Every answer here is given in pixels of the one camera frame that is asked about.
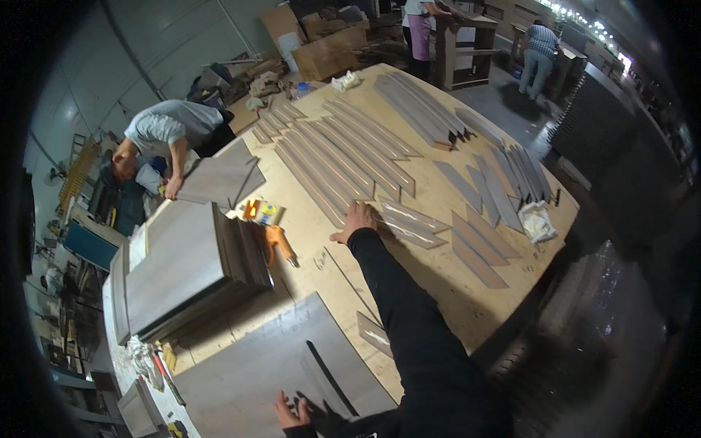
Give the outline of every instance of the cardboard box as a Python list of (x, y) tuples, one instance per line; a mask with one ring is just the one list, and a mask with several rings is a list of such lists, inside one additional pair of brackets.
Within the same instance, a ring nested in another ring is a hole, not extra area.
[(282, 51), (280, 51), (280, 44), (278, 43), (278, 38), (282, 35), (289, 34), (291, 32), (296, 32), (302, 44), (308, 42), (308, 39), (304, 32), (302, 32), (302, 28), (299, 25), (299, 22), (297, 21), (297, 17), (294, 16), (294, 12), (292, 12), (292, 9), (290, 8), (289, 4), (285, 4), (275, 9), (263, 12), (261, 14), (261, 21), (268, 30), (270, 37), (275, 43), (275, 47), (278, 48), (278, 51), (281, 55)]
[(352, 26), (292, 51), (305, 81), (322, 81), (353, 68), (358, 61), (354, 50), (367, 46), (365, 29)]

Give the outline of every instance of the man's hand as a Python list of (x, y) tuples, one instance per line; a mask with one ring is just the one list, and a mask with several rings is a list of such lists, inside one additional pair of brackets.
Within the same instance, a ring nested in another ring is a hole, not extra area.
[(340, 233), (333, 233), (329, 237), (332, 242), (348, 244), (349, 237), (361, 228), (372, 228), (377, 230), (377, 221), (372, 215), (372, 209), (365, 203), (357, 204), (354, 200), (348, 203), (348, 214), (346, 215), (346, 225)]
[(299, 416), (295, 415), (294, 412), (287, 405), (290, 400), (289, 397), (285, 396), (283, 390), (278, 392), (278, 398), (273, 405), (275, 413), (278, 415), (278, 421), (280, 421), (280, 428), (289, 429), (291, 427), (304, 426), (311, 424), (309, 419), (309, 406), (305, 398), (301, 398), (297, 404), (297, 413)]
[(175, 196), (181, 186), (182, 177), (171, 177), (165, 185), (165, 198), (175, 200)]

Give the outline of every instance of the plastic bottle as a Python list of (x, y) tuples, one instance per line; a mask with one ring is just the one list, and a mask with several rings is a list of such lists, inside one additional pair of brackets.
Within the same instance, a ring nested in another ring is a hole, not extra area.
[(294, 99), (292, 100), (301, 99), (302, 97), (306, 96), (314, 90), (316, 90), (316, 87), (309, 85), (307, 82), (300, 82), (297, 85), (297, 93), (294, 95)]

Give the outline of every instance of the fan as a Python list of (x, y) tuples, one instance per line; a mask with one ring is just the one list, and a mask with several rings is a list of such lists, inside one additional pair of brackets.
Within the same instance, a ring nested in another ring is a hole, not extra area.
[(51, 168), (51, 171), (44, 177), (44, 184), (49, 187), (57, 186), (68, 175), (68, 160), (63, 160), (58, 163), (58, 169)]

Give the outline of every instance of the blue panel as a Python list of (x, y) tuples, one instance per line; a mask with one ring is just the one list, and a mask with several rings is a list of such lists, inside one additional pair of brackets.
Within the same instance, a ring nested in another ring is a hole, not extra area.
[(63, 245), (106, 271), (109, 271), (109, 263), (117, 252), (116, 246), (84, 228), (76, 221), (73, 221), (68, 228), (66, 241)]

